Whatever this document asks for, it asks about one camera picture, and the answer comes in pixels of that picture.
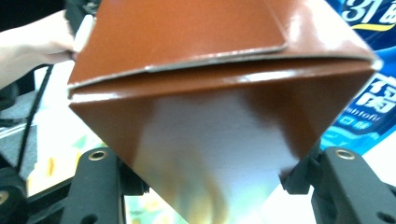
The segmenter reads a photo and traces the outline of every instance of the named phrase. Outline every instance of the black cable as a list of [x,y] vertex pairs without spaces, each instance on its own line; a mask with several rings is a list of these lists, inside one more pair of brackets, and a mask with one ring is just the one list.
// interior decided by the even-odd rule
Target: black cable
[[32,126],[33,118],[35,117],[35,112],[37,111],[38,106],[40,105],[41,98],[43,97],[43,94],[44,94],[44,90],[47,88],[47,84],[49,83],[50,74],[52,73],[52,68],[53,68],[53,64],[49,65],[46,75],[44,76],[43,82],[41,83],[40,89],[38,90],[37,96],[35,97],[35,101],[33,102],[33,105],[30,109],[29,117],[27,117],[26,127],[23,131],[23,137],[21,140],[21,148],[20,148],[20,154],[18,156],[18,163],[16,166],[18,173],[21,172],[23,156],[26,151],[26,143],[27,143],[27,139],[29,137],[29,132],[30,132],[30,128]]

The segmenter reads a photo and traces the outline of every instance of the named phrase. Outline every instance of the metal screw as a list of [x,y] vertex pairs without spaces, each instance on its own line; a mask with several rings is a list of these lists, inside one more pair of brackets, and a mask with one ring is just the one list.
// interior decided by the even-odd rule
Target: metal screw
[[99,161],[104,159],[106,156],[107,156],[107,152],[100,150],[91,153],[88,159],[90,159],[90,161]]
[[2,205],[7,201],[8,196],[9,196],[8,191],[0,191],[0,205]]
[[353,153],[347,150],[337,149],[335,151],[335,155],[337,155],[339,158],[344,160],[350,160],[350,161],[355,160],[355,155],[353,155]]

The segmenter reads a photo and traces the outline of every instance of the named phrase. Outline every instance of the brown paper box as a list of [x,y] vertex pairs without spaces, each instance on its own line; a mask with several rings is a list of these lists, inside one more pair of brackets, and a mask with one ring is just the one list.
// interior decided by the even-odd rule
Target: brown paper box
[[187,221],[240,223],[377,65],[324,1],[105,0],[71,108]]

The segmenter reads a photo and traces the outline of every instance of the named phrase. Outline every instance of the hand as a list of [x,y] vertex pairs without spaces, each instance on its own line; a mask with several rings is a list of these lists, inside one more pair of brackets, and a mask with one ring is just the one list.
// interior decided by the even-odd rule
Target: hand
[[42,63],[70,60],[73,42],[64,11],[0,33],[0,89]]

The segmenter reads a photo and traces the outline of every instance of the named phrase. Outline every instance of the blue package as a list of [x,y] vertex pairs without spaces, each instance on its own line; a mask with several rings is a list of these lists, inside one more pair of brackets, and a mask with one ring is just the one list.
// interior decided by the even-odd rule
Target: blue package
[[328,0],[383,60],[384,66],[322,135],[322,149],[361,155],[396,131],[396,1]]

